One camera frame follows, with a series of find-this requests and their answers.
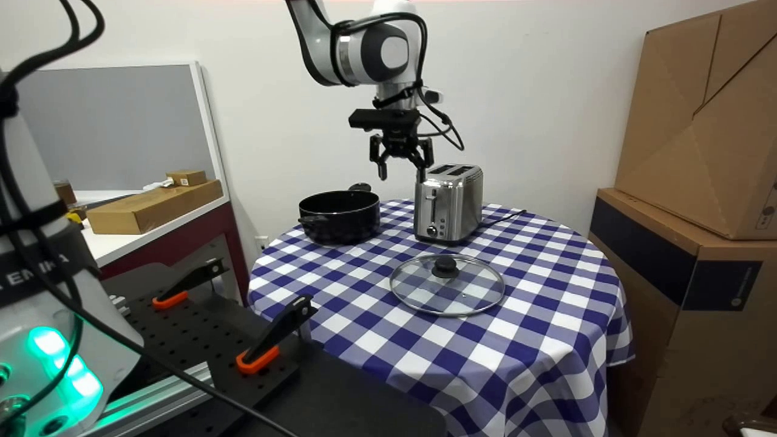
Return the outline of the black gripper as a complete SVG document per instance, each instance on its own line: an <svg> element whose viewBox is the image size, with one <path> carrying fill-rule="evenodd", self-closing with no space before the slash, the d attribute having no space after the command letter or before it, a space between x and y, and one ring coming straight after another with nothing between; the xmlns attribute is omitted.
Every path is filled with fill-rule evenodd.
<svg viewBox="0 0 777 437"><path fill-rule="evenodd" d="M418 130L419 112L401 107L401 99L408 96L411 91L401 91L385 101L374 101L372 110L354 110L346 116L351 129L370 130L370 161L377 164L378 180L388 178L388 157L411 161L418 170L418 181L434 164L433 140Z"/></svg>

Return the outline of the white robot base green light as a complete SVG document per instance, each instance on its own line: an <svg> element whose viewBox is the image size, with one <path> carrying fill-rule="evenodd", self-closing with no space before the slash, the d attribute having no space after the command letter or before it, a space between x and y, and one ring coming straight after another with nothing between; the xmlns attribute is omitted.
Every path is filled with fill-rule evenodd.
<svg viewBox="0 0 777 437"><path fill-rule="evenodd" d="M84 437L135 369L141 332L107 297L82 230L3 90L3 437Z"/></svg>

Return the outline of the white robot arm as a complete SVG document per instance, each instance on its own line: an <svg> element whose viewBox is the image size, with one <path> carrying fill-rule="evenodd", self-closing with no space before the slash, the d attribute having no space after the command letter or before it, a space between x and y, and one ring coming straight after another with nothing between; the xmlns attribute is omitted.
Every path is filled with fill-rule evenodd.
<svg viewBox="0 0 777 437"><path fill-rule="evenodd" d="M434 164L433 140L418 130L425 99L427 23L413 10L331 21L317 0L285 0L302 57L317 84L374 84L372 110L354 110L351 129L370 130L370 161L388 178L385 161L405 157L418 180Z"/></svg>

